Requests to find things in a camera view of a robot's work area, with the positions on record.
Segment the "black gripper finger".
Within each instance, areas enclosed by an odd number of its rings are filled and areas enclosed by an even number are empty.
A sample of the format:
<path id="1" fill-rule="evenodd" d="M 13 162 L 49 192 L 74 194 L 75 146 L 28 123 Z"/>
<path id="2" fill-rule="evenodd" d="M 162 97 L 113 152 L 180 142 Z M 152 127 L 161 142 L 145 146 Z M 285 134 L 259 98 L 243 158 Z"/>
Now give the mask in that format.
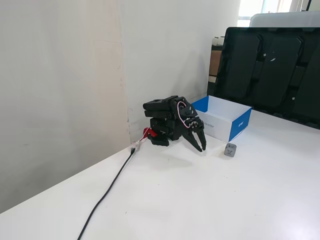
<path id="1" fill-rule="evenodd" d="M 206 141 L 204 130 L 203 129 L 198 130 L 197 136 L 200 140 L 202 150 L 205 151 L 207 147 L 207 141 Z"/>
<path id="2" fill-rule="evenodd" d="M 203 150 L 199 146 L 197 140 L 195 139 L 193 133 L 191 131 L 184 132 L 182 136 L 193 146 L 195 147 L 199 152 L 202 152 Z"/>

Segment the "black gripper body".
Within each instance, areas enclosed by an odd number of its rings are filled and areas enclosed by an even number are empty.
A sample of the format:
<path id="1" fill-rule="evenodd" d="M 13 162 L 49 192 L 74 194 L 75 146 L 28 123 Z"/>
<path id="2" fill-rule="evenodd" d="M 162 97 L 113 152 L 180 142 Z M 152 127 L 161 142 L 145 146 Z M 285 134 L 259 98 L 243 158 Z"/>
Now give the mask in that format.
<path id="1" fill-rule="evenodd" d="M 182 116 L 182 135 L 204 133 L 204 122 L 199 116 Z"/>

